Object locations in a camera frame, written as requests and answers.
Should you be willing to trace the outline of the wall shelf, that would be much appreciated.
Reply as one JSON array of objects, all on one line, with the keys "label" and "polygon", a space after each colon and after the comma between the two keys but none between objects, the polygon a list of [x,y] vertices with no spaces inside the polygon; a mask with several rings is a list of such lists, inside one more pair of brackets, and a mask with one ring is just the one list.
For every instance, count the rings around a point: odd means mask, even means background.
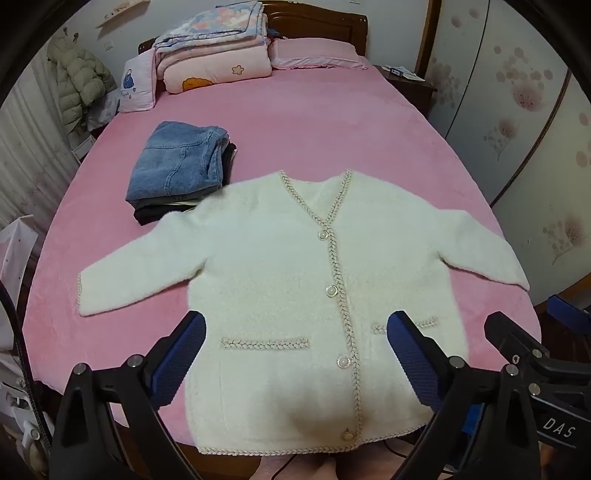
[{"label": "wall shelf", "polygon": [[132,1],[125,1],[122,4],[114,7],[110,12],[106,13],[102,20],[96,25],[97,29],[103,28],[108,23],[113,21],[116,18],[121,17],[123,14],[131,11],[132,9],[138,7],[139,5],[148,4],[150,0],[132,0]]}]

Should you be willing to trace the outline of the white curtain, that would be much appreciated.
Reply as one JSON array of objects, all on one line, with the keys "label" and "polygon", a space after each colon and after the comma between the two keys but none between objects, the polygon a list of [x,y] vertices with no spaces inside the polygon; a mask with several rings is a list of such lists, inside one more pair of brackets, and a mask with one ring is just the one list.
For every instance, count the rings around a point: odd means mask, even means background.
[{"label": "white curtain", "polygon": [[47,60],[37,56],[1,106],[1,225],[30,215],[40,238],[78,169],[54,87]]}]

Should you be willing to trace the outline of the pink pillow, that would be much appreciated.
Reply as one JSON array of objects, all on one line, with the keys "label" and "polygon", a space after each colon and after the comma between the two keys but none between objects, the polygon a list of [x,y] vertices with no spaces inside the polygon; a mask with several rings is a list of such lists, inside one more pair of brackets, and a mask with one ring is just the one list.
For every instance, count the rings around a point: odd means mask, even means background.
[{"label": "pink pillow", "polygon": [[273,40],[269,47],[269,57],[271,66],[276,70],[367,68],[352,44],[325,38]]}]

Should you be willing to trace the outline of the wooden nightstand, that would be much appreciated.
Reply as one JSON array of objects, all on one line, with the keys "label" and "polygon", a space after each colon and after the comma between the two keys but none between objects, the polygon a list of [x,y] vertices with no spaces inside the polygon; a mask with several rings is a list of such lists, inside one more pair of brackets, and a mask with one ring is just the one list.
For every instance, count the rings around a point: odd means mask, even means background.
[{"label": "wooden nightstand", "polygon": [[423,116],[428,116],[432,102],[438,92],[435,86],[427,81],[408,80],[386,71],[378,65],[376,65],[376,68]]}]

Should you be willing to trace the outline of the folded floral blanket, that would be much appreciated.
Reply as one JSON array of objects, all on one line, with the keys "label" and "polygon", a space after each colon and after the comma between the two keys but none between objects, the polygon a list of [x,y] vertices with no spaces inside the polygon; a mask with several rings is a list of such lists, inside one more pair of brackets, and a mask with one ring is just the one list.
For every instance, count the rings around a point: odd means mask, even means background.
[{"label": "folded floral blanket", "polygon": [[245,1],[197,13],[157,37],[153,43],[159,55],[194,48],[211,47],[263,39],[263,3]]}]

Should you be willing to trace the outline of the pink cushion with blue print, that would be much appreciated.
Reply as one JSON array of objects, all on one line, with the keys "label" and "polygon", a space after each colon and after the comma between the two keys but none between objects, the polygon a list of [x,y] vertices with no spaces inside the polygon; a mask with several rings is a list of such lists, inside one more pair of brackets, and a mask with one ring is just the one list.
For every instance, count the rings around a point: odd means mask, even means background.
[{"label": "pink cushion with blue print", "polygon": [[155,106],[156,70],[154,52],[149,49],[129,59],[123,69],[119,111],[133,113]]}]

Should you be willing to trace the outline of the olive puffer jacket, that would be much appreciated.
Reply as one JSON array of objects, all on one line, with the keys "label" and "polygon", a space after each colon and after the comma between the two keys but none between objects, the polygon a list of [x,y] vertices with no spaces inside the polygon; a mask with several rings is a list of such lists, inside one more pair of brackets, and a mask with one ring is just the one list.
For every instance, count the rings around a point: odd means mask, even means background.
[{"label": "olive puffer jacket", "polygon": [[92,106],[116,89],[116,82],[97,57],[65,33],[49,40],[47,59],[55,67],[58,109],[64,130],[70,134],[83,124]]}]

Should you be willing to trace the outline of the white fluffy cardigan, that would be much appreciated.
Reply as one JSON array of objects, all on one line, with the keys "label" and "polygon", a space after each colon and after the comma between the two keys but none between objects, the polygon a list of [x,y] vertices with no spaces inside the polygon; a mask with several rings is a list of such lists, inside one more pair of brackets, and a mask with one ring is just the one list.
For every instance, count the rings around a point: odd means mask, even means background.
[{"label": "white fluffy cardigan", "polygon": [[169,213],[85,268],[78,310],[116,310],[186,282],[206,322],[184,386],[198,451],[338,453],[431,418],[386,325],[404,311],[466,356],[452,269],[528,284],[508,242],[465,211],[359,172],[322,182],[277,172]]}]

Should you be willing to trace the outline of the folded black garment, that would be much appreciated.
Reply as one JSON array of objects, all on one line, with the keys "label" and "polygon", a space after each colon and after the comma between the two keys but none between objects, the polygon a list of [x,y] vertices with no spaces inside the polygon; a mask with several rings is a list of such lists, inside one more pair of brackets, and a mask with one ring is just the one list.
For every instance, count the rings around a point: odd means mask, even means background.
[{"label": "folded black garment", "polygon": [[161,219],[165,214],[169,212],[185,212],[193,209],[197,204],[222,187],[225,187],[230,183],[231,169],[233,160],[235,159],[236,152],[238,149],[235,144],[229,142],[221,154],[221,165],[222,165],[222,183],[219,187],[208,187],[204,192],[197,192],[191,194],[181,200],[142,200],[134,208],[133,218],[140,225],[144,226]]}]

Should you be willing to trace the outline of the folded blue jeans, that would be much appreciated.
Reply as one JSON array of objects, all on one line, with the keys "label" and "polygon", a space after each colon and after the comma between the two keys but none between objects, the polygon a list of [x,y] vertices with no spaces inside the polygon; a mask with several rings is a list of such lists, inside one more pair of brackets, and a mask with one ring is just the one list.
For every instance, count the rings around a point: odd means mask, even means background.
[{"label": "folded blue jeans", "polygon": [[130,175],[125,200],[171,199],[215,190],[224,177],[228,131],[163,121],[146,141]]}]

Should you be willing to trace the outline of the floral wardrobe doors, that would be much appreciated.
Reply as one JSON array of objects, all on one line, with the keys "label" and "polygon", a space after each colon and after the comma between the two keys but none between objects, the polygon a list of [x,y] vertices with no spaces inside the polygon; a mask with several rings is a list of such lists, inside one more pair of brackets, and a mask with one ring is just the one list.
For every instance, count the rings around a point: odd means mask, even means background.
[{"label": "floral wardrobe doors", "polygon": [[477,183],[542,303],[590,271],[590,103],[505,1],[441,5],[429,121]]}]

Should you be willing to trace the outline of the dark wooden headboard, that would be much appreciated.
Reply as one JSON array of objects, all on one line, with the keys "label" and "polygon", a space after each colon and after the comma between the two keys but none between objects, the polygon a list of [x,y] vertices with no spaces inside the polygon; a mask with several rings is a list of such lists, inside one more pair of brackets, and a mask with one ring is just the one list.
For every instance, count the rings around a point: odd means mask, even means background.
[{"label": "dark wooden headboard", "polygon": [[138,52],[149,49],[154,52],[158,64],[174,59],[185,59],[237,50],[263,43],[270,45],[274,39],[325,38],[348,42],[356,48],[356,53],[366,52],[368,20],[366,16],[342,13],[304,3],[290,1],[261,1],[264,21],[263,39],[238,42],[235,44],[194,47],[182,49],[171,54],[159,55],[153,48],[155,39],[147,40],[138,46]]}]

